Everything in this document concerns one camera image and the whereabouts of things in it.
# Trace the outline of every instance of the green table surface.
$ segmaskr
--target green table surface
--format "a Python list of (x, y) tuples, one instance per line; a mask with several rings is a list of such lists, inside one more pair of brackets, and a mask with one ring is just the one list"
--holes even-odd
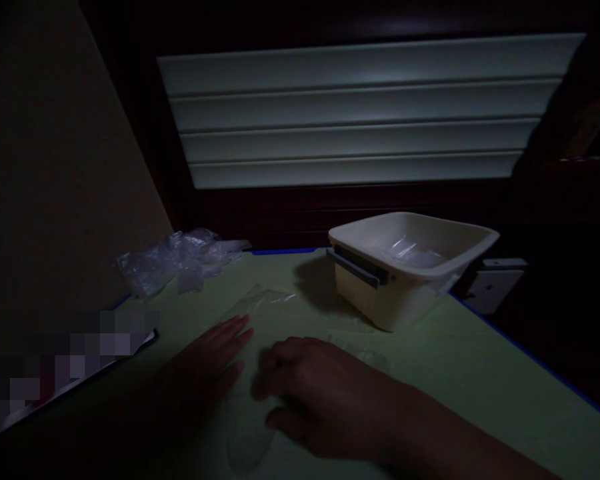
[[(398, 333), (356, 323), (359, 314), (336, 296), (333, 264), (324, 249), (246, 253), (226, 266), (222, 276), (208, 279), (203, 292), (178, 295), (172, 281), (148, 302), (126, 301), (120, 310), (160, 312), (160, 338), (43, 415), (63, 415), (137, 385), (217, 322), (254, 284), (296, 294), (278, 315), (282, 318), (254, 325), (260, 330), (259, 346), (292, 334), (316, 333), (376, 351), (392, 362), (390, 374), (396, 379), (432, 395), (561, 477), (600, 479), (600, 412), (586, 400), (449, 295)], [(328, 331), (318, 331), (316, 325), (326, 325)], [(227, 409), (220, 408), (201, 436), (148, 461), (147, 476), (238, 478), (226, 458), (228, 418)], [(391, 477), (366, 462), (316, 459), (276, 433), (268, 454), (248, 478), (336, 475)]]

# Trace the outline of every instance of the white window shade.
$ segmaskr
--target white window shade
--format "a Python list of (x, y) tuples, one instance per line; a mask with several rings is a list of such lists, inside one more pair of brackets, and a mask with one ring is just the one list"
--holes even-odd
[(508, 177), (582, 34), (161, 57), (199, 189)]

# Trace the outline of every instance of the white container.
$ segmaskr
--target white container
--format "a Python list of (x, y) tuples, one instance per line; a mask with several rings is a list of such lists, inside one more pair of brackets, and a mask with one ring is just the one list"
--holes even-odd
[(338, 293), (387, 331), (430, 310), (469, 263), (494, 244), (494, 230), (396, 212), (329, 231)]

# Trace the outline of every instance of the electrical outlet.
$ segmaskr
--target electrical outlet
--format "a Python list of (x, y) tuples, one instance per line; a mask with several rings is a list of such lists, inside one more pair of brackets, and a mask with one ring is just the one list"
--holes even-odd
[(463, 300), (478, 313), (490, 315), (498, 310), (524, 270), (478, 270)]

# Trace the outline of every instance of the finger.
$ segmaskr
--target finger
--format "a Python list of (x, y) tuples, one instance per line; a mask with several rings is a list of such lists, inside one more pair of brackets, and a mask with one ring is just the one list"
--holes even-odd
[(262, 370), (272, 370), (278, 363), (290, 363), (300, 360), (303, 346), (294, 342), (284, 341), (273, 344), (269, 354), (262, 361)]
[(231, 388), (235, 385), (242, 374), (242, 370), (245, 369), (245, 363), (237, 361), (227, 368), (220, 378), (211, 384), (204, 393), (204, 406), (207, 409), (213, 408), (220, 400), (227, 396)]
[(222, 369), (235, 358), (238, 352), (242, 350), (247, 342), (251, 340), (252, 336), (253, 328), (250, 328), (220, 348), (213, 356), (212, 366), (215, 370), (213, 374), (216, 375), (222, 371)]
[(231, 322), (236, 321), (239, 318), (240, 318), (240, 315), (236, 315), (235, 317), (232, 317), (225, 322), (221, 322), (221, 323), (218, 323), (217, 325), (212, 326), (209, 330), (207, 330), (202, 335), (200, 335), (198, 338), (196, 338), (196, 340), (194, 340), (191, 344), (199, 345), (202, 343), (208, 343), (209, 340), (214, 338), (218, 334), (219, 331), (221, 331), (223, 328), (225, 328), (227, 326), (227, 324), (230, 324)]
[(270, 395), (292, 395), (295, 392), (292, 367), (280, 367), (260, 376), (253, 397), (264, 400)]
[(294, 345), (306, 345), (306, 344), (310, 343), (309, 342), (310, 340), (312, 340), (312, 338), (310, 338), (310, 337), (306, 337), (306, 338), (289, 337), (288, 339), (285, 340), (285, 342), (292, 343)]
[(234, 338), (236, 334), (238, 334), (249, 322), (249, 316), (245, 315), (241, 319), (232, 321), (230, 324), (227, 324), (224, 330), (220, 330), (214, 338), (209, 340), (209, 348), (211, 351), (218, 350), (226, 344), (229, 340)]
[(267, 428), (280, 430), (290, 439), (306, 444), (307, 420), (300, 412), (291, 409), (275, 409), (267, 418)]

